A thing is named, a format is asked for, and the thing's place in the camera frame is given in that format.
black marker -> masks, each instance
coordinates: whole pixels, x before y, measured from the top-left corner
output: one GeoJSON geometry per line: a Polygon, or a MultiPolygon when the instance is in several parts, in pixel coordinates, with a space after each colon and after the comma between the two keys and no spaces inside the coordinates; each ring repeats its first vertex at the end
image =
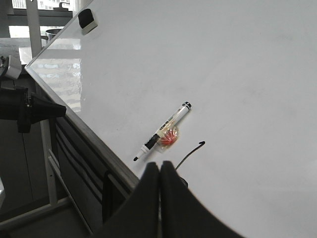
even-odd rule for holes
{"type": "Polygon", "coordinates": [[[157,141],[164,137],[165,132],[172,128],[176,123],[179,122],[179,120],[183,118],[183,116],[189,112],[191,106],[192,105],[189,102],[183,103],[183,105],[155,132],[149,141],[141,147],[137,156],[134,158],[134,161],[137,161],[139,158],[146,155],[157,143],[157,141]]]}

black ink mark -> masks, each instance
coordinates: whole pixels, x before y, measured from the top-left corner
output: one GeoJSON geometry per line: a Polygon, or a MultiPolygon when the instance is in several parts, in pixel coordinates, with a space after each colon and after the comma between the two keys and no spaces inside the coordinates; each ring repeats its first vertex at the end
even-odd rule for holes
{"type": "Polygon", "coordinates": [[[193,149],[191,152],[188,153],[188,155],[185,156],[185,158],[178,164],[178,166],[176,167],[175,170],[177,170],[179,168],[179,166],[181,166],[181,164],[191,155],[193,154],[196,150],[198,150],[200,147],[202,147],[205,144],[204,141],[199,142],[199,146],[197,146],[195,149],[193,149]]]}

floor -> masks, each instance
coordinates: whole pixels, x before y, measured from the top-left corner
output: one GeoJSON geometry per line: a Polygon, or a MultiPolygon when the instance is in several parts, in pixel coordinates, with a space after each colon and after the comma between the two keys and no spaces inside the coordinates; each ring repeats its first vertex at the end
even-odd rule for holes
{"type": "Polygon", "coordinates": [[[11,238],[86,238],[89,232],[70,205],[7,231],[11,238]]]}

blurry black foreground object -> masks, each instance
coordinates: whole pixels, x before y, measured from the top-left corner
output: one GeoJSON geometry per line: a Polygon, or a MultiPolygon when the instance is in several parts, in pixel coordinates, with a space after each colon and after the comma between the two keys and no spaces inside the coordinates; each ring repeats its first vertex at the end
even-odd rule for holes
{"type": "Polygon", "coordinates": [[[203,207],[170,161],[160,172],[148,163],[131,196],[92,238],[157,238],[160,233],[163,238],[242,238],[203,207]]]}
{"type": "Polygon", "coordinates": [[[66,107],[40,98],[28,96],[28,88],[0,88],[0,119],[16,120],[18,132],[29,133],[31,124],[41,120],[63,117],[66,107]]]}

white board surface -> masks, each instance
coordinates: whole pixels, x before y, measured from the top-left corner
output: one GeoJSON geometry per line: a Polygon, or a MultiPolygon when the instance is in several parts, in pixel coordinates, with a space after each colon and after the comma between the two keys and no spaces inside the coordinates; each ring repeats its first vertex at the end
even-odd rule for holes
{"type": "Polygon", "coordinates": [[[36,59],[43,80],[138,177],[171,160],[248,238],[317,236],[317,1],[94,0],[36,59]],[[166,151],[133,162],[185,101],[166,151]]]}

